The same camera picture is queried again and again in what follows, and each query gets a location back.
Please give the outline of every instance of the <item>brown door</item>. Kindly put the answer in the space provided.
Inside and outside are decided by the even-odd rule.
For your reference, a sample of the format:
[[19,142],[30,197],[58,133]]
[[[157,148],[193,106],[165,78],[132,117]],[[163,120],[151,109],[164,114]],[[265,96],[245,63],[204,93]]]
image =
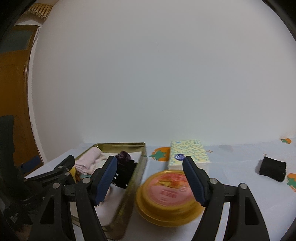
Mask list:
[[21,167],[33,160],[31,172],[40,167],[28,108],[28,63],[38,26],[14,26],[0,47],[0,116],[13,115],[14,163]]

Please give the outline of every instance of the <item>tissue package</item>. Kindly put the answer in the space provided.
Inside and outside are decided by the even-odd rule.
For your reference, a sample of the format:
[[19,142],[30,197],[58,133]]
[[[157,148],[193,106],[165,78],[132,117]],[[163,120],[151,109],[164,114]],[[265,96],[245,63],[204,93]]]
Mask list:
[[200,140],[172,141],[168,168],[182,170],[182,161],[186,156],[191,156],[198,168],[208,170],[210,160]]

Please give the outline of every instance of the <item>yellow fringe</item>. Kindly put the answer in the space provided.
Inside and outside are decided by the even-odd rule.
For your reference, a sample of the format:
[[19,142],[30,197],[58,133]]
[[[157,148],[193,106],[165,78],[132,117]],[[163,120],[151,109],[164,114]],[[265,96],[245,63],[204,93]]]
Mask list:
[[25,13],[36,14],[38,17],[44,18],[44,20],[46,20],[48,18],[48,15],[51,9],[52,9],[51,5],[47,5],[43,3],[35,3]]

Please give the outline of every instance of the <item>round yellow container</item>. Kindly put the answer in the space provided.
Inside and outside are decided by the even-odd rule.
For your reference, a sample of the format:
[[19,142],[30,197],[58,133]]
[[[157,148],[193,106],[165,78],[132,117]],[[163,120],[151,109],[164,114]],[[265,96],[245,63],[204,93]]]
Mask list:
[[137,190],[136,206],[143,218],[163,227],[187,224],[204,209],[195,201],[180,170],[166,170],[149,177]]

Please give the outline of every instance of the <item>red label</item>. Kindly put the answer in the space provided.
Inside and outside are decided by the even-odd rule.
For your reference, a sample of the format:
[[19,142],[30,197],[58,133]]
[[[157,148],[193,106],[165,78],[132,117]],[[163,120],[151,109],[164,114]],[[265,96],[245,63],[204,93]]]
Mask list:
[[163,206],[179,206],[194,199],[184,174],[165,173],[148,185],[148,196]]

